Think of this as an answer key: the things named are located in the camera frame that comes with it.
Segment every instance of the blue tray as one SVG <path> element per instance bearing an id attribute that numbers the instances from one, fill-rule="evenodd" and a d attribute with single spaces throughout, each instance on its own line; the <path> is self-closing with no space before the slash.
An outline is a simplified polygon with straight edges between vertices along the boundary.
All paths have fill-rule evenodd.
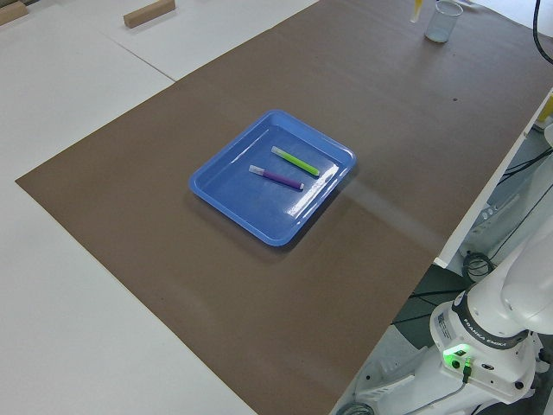
<path id="1" fill-rule="evenodd" d="M 316 167 L 319 177 L 271 153 L 275 145 Z M 297 190 L 250 165 L 304 183 Z M 191 177 L 194 193 L 266 244 L 282 246 L 355 165 L 351 150 L 286 112 L 266 112 Z"/>

